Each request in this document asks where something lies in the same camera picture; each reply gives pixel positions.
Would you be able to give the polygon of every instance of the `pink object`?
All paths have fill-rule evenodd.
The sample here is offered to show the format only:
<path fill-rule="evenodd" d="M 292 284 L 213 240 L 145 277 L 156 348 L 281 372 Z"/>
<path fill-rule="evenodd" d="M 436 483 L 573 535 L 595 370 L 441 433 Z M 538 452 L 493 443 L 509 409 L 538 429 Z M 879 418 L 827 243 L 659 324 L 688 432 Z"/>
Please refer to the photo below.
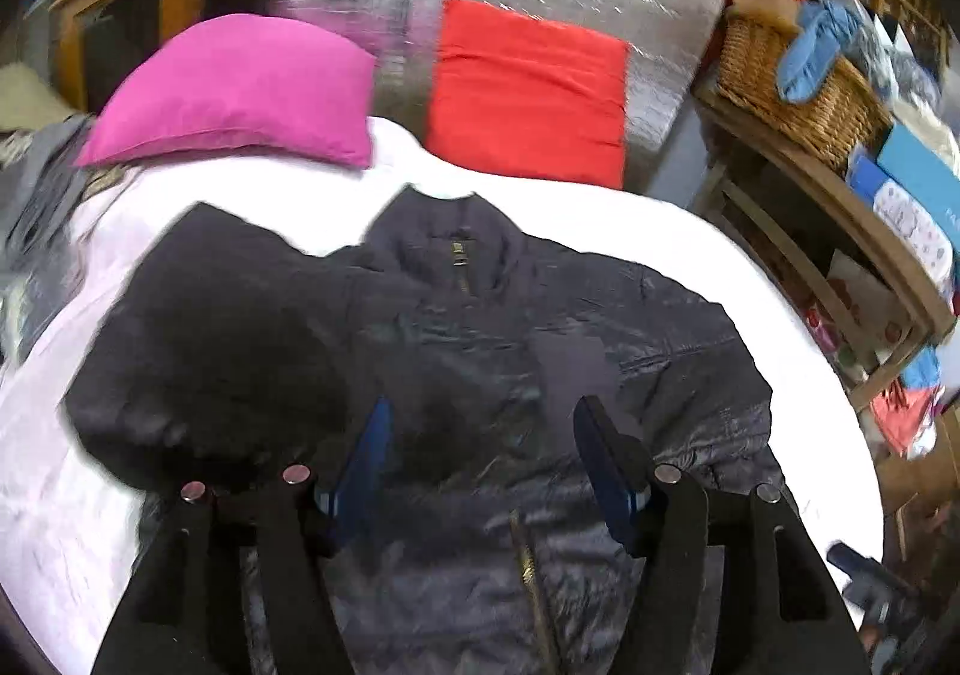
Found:
<path fill-rule="evenodd" d="M 367 168 L 373 64 L 352 41 L 296 20 L 201 22 L 117 88 L 76 165 L 267 146 Z"/>

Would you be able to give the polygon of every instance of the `bed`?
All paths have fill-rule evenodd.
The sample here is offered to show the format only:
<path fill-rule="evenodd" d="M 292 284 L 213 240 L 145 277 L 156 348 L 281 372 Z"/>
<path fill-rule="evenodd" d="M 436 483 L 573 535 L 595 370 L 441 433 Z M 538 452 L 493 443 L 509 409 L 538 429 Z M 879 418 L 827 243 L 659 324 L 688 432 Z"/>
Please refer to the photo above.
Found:
<path fill-rule="evenodd" d="M 821 553 L 843 539 L 880 558 L 880 493 L 846 395 L 793 310 L 730 240 L 668 203 L 469 172 L 394 122 L 371 118 L 370 129 L 374 164 L 363 173 L 270 154 L 190 160 L 130 173 L 76 212 L 83 288 L 0 386 L 0 585 L 62 675 L 90 672 L 136 556 L 142 497 L 85 456 L 59 401 L 136 261 L 200 200 L 324 255 L 360 240 L 407 183 L 435 197 L 473 192 L 528 234 L 642 262 L 722 303 L 773 389 L 770 445 L 811 539 Z"/>

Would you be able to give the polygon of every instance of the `basket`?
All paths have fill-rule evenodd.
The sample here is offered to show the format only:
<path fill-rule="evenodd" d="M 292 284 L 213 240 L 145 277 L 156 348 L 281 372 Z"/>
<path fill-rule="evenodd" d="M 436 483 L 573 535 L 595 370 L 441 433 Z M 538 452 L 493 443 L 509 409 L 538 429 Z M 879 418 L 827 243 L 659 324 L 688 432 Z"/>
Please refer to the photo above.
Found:
<path fill-rule="evenodd" d="M 856 143 L 870 146 L 890 127 L 890 115 L 846 58 L 837 60 L 812 100 L 781 101 L 776 65 L 799 34 L 798 26 L 779 19 L 728 10 L 717 92 L 841 175 Z"/>

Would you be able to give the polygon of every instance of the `gold zipper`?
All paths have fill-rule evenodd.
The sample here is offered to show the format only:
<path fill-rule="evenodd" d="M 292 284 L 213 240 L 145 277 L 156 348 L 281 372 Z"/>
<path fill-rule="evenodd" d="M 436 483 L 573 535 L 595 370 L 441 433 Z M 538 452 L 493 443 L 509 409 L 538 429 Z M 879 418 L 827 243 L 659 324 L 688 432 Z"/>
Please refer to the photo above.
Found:
<path fill-rule="evenodd" d="M 536 647 L 546 667 L 547 675 L 563 675 L 563 660 L 560 658 L 560 646 L 557 633 L 550 619 L 544 588 L 536 574 L 533 544 L 527 527 L 523 524 L 520 512 L 510 512 L 510 534 L 517 551 L 517 563 L 520 565 L 520 579 L 530 597 L 530 609 L 534 616 Z"/>
<path fill-rule="evenodd" d="M 463 242 L 454 242 L 453 243 L 453 266 L 457 269 L 457 278 L 460 282 L 460 290 L 464 293 L 465 296 L 470 295 L 470 283 L 467 279 L 467 264 L 469 264 L 469 258 L 467 258 L 467 250 L 464 249 Z"/>

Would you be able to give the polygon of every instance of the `black jacket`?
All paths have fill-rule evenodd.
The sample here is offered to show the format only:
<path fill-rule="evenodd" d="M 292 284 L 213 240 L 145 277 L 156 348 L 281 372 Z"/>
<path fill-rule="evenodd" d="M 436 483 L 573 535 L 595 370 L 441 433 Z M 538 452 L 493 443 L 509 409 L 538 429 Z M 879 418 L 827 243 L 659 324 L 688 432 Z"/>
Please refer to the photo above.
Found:
<path fill-rule="evenodd" d="M 574 672 L 603 672 L 638 566 L 608 536 L 569 416 L 709 485 L 782 485 L 770 389 L 718 304 L 640 264 L 528 237 L 411 188 L 327 258 L 200 205 L 145 257 L 66 409 L 141 488 L 323 473 L 381 392 L 394 449 L 368 534 L 326 577 L 359 672 L 537 672 L 508 515 L 527 520 Z"/>

